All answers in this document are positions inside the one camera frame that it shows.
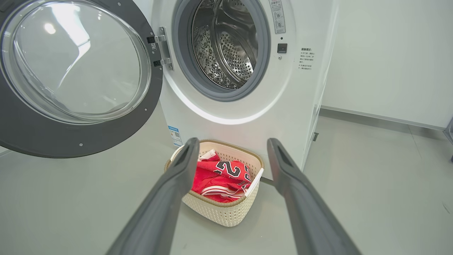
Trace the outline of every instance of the door hinge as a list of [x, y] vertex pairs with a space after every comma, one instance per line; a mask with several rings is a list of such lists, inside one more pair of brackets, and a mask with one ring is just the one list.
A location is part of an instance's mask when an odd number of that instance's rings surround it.
[[148, 43], [159, 44], [160, 55], [162, 56], [161, 60], [157, 60], [153, 62], [155, 67], [167, 65], [170, 70], [173, 70], [173, 64], [170, 56], [170, 49], [167, 41], [167, 31], [165, 27], [159, 28], [159, 35], [149, 37]]

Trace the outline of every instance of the laundry basket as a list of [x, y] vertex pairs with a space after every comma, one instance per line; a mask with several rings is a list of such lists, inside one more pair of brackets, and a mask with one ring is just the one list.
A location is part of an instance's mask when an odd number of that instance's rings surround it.
[[[165, 171], [181, 149], [182, 147], [173, 153], [172, 157], [165, 165]], [[249, 189], [240, 199], [230, 203], [219, 203], [195, 193], [194, 191], [189, 191], [189, 193], [183, 197], [183, 202], [194, 211], [213, 222], [225, 227], [233, 227], [244, 219], [255, 200], [260, 185], [260, 178], [264, 171], [264, 163], [258, 155], [248, 150], [214, 140], [201, 140], [200, 153], [198, 156], [200, 157], [212, 149], [216, 150], [222, 161], [237, 160], [250, 168], [252, 183]]]

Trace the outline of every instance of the washing machine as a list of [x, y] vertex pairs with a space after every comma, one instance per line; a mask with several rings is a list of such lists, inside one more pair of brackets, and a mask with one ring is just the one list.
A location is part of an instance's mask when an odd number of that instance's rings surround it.
[[275, 137], [302, 167], [337, 10], [336, 0], [4, 0], [0, 146], [91, 155], [139, 130], [160, 99], [176, 146], [216, 139], [268, 162]]

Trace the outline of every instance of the sticker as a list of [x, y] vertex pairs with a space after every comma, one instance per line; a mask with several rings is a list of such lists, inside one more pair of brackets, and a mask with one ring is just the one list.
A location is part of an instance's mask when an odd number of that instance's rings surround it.
[[276, 34], [282, 34], [286, 32], [284, 25], [284, 14], [281, 0], [269, 0], [270, 9], [274, 17], [274, 27]]
[[314, 62], [315, 53], [311, 48], [302, 48], [299, 58], [299, 70], [311, 71]]
[[182, 146], [183, 141], [181, 140], [181, 134], [179, 134], [179, 130], [177, 128], [170, 127], [170, 126], [169, 126], [169, 129], [170, 129], [171, 138], [173, 139], [173, 144], [176, 146]]

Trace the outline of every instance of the washing machine door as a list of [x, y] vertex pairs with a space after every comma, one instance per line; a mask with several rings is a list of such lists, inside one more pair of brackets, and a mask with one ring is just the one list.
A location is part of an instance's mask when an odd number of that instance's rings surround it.
[[154, 111], [163, 61], [133, 0], [2, 0], [0, 25], [0, 146], [86, 156]]

